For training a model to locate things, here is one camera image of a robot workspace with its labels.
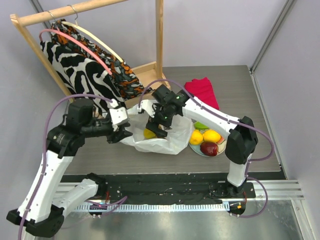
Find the yellow green fake fruit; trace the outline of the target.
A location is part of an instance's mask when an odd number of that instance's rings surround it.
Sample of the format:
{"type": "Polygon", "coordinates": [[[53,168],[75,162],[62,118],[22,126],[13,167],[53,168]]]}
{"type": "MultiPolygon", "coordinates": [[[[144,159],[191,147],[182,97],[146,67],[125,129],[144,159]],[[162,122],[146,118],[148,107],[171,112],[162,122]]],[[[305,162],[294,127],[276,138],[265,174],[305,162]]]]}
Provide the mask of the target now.
{"type": "Polygon", "coordinates": [[[153,131],[151,131],[151,130],[149,130],[147,128],[144,129],[143,136],[147,140],[157,138],[157,135],[153,131]]]}

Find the white plastic bag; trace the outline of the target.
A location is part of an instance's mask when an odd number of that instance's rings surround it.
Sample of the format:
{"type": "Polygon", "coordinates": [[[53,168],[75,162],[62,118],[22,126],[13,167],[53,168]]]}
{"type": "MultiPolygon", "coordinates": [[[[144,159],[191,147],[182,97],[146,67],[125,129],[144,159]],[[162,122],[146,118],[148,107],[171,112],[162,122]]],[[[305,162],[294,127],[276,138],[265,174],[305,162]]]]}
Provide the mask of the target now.
{"type": "Polygon", "coordinates": [[[147,139],[144,136],[144,130],[149,119],[148,113],[139,113],[137,104],[129,108],[127,112],[130,126],[126,130],[131,132],[132,136],[124,138],[120,141],[121,143],[132,146],[139,152],[167,155],[177,155],[188,146],[194,131],[191,119],[175,115],[170,129],[166,131],[166,137],[147,139]]]}

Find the yellow fake orange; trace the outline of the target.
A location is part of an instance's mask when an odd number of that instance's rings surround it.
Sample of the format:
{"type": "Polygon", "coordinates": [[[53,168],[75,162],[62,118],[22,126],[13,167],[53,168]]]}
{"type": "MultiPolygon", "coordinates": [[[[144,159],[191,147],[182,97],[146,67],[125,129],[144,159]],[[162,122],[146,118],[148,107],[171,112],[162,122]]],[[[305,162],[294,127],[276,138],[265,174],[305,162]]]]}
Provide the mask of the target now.
{"type": "Polygon", "coordinates": [[[199,130],[194,130],[190,136],[189,143],[191,145],[199,145],[203,142],[204,138],[199,130]]]}

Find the dark red fake apple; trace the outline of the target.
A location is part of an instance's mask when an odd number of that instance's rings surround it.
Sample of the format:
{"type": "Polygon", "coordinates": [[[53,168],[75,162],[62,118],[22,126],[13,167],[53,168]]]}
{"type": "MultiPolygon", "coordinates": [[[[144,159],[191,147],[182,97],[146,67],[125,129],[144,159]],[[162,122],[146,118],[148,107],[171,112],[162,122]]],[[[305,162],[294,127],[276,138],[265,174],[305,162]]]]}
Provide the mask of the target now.
{"type": "Polygon", "coordinates": [[[215,157],[219,153],[219,146],[214,142],[204,141],[200,145],[200,151],[209,157],[215,157]]]}

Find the fake watermelon slice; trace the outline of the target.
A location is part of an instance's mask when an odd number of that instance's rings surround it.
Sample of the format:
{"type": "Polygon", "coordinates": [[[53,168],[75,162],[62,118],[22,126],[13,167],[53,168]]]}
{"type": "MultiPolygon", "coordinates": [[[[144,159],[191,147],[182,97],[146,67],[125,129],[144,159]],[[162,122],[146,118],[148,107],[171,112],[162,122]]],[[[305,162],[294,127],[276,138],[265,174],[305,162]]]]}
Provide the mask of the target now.
{"type": "Polygon", "coordinates": [[[218,145],[222,144],[225,141],[223,137],[220,138],[220,140],[217,142],[218,145]]]}

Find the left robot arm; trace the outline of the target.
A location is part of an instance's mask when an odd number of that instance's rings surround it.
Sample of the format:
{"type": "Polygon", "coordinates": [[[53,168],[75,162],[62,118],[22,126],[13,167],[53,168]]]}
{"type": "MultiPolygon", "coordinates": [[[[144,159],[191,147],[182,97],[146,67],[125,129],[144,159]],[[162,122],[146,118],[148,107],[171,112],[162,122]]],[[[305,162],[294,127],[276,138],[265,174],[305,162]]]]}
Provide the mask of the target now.
{"type": "Polygon", "coordinates": [[[51,238],[65,218],[84,201],[102,199],[108,190],[106,180],[89,173],[72,190],[54,199],[61,179],[87,138],[105,136],[110,144],[130,137],[127,109],[111,101],[105,117],[95,116],[91,99],[79,98],[68,106],[62,122],[44,131],[42,160],[32,186],[19,208],[8,212],[6,219],[34,237],[51,238]]]}

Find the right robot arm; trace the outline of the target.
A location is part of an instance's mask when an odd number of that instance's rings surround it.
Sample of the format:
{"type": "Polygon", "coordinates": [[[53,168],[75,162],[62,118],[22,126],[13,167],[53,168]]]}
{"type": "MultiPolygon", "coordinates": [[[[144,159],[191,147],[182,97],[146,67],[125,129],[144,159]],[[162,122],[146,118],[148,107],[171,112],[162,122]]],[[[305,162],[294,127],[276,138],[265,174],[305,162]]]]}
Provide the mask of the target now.
{"type": "Polygon", "coordinates": [[[201,102],[185,89],[174,93],[166,86],[159,86],[153,93],[152,100],[142,100],[138,111],[149,115],[146,128],[157,137],[166,137],[163,125],[171,127],[173,117],[180,115],[198,121],[219,133],[226,140],[225,155],[229,159],[229,172],[223,190],[233,198],[244,192],[248,162],[258,143],[253,130],[253,121],[249,117],[242,119],[229,116],[201,102]]]}

